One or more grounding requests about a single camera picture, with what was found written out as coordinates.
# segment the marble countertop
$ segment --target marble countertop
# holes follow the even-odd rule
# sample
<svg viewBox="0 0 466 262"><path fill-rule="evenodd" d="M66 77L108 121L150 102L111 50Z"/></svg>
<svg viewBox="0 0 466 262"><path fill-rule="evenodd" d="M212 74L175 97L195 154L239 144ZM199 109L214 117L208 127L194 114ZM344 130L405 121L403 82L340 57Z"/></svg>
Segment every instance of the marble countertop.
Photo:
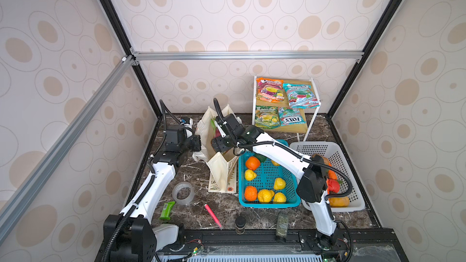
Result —
<svg viewBox="0 0 466 262"><path fill-rule="evenodd" d="M191 117L194 120L193 129L195 129L197 122L202 118L202 114L180 116ZM238 114L238 116L241 117L243 124L251 124L251 114ZM167 118L167 121L169 124L174 124L174 121L171 118ZM272 132L269 134L275 139L284 139L289 144L297 141L295 133ZM156 150L161 140L162 130L157 134L153 150ZM316 117L307 141L335 141L327 120L324 117ZM209 168L203 161L195 162L191 155L191 153L188 154L188 160L180 167L177 175L169 183L162 195L162 198L154 212L151 223L152 226L155 227L166 222L159 219L163 205L168 201L173 201L173 187L182 181L187 181L191 183L194 188L194 200L187 206L175 204L172 208L170 220L171 223L184 223L184 227L186 229L218 228L212 217L204 208L204 204L206 203L211 207L212 211L222 223L224 229L234 229L234 220L240 214L246 218L246 229L275 229L276 219L280 211L288 213L290 229L315 229L316 224L312 213L305 209L301 204L298 207L289 207L285 209L251 208L243 207L240 204L238 200L238 193L208 193L207 186L210 175ZM144 171L141 184L148 175L148 172L148 169ZM371 225L369 216L365 210L351 213L335 213L335 217L339 220L345 221L348 227L353 229L374 227Z"/></svg>

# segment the tape roll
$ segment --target tape roll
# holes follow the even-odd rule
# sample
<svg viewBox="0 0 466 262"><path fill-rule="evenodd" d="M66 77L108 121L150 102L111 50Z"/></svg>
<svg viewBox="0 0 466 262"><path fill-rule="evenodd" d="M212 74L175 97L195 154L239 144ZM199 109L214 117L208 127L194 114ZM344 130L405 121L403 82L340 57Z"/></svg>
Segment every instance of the tape roll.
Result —
<svg viewBox="0 0 466 262"><path fill-rule="evenodd" d="M178 192L184 188L190 189L188 197L184 199L178 199ZM180 182L177 185L175 185L175 187L173 188L172 197L176 201L176 203L181 204L181 205L187 205L194 199L194 189L192 188L192 185L189 182L186 182L186 181Z"/></svg>

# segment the pink marker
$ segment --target pink marker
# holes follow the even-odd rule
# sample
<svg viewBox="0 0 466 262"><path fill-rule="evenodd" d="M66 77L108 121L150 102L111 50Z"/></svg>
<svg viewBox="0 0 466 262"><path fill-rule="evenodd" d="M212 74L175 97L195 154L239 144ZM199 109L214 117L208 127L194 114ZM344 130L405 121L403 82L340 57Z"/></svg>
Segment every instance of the pink marker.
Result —
<svg viewBox="0 0 466 262"><path fill-rule="evenodd" d="M214 215L213 211L210 209L210 207L207 205L207 203L204 205L204 207L207 209L207 211L210 213L210 216L213 218L213 220L215 221L215 223L218 225L218 227L220 228L220 230L223 230L223 227L222 227L222 224L220 223L220 221L217 219L217 217Z"/></svg>

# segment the white basket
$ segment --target white basket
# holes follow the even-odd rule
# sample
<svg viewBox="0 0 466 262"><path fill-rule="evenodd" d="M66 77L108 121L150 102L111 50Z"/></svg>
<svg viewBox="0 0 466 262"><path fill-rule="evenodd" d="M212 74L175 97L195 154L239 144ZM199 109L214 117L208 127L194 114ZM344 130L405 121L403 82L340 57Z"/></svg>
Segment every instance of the white basket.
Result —
<svg viewBox="0 0 466 262"><path fill-rule="evenodd" d="M306 155L319 154L329 159L332 167L339 169L346 174L353 184L353 191L348 196L349 206L347 207L332 207L332 212L353 212L357 210L363 210L365 208L364 198L359 190L358 184L354 179L353 173L351 172L350 166L341 151L340 146L334 142L295 142L290 144L290 148ZM341 184L341 192L346 191L348 185L345 181Z"/></svg>

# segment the blue plastic basket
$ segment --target blue plastic basket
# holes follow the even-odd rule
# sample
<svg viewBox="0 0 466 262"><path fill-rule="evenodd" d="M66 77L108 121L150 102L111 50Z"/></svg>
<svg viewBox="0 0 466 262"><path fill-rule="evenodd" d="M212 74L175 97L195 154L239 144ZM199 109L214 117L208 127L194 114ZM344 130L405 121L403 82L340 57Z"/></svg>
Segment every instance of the blue plastic basket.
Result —
<svg viewBox="0 0 466 262"><path fill-rule="evenodd" d="M285 140L278 139L278 142L287 145L288 143ZM240 156L238 161L239 170L238 170L238 177L240 179L239 183L239 200L240 204L243 207L255 207L255 208L286 208L286 207L297 207L301 203L301 198L296 194L296 188L298 184L296 183L296 178L294 175L289 172L283 166L274 166L270 159L267 159L265 162L261 163L259 168L257 168L254 172L257 174L257 177L254 178L252 181L247 181L244 179L244 172L247 170L246 168L246 160L249 157L254 156L253 152L247 151L246 153ZM246 186L252 185L257 188L257 192L262 189L274 189L275 179L277 177L282 178L287 185L282 190L274 190L275 193L281 192L287 197L287 202L283 204L273 204L270 203L260 203L258 200L256 201L247 201L244 199L244 189Z"/></svg>

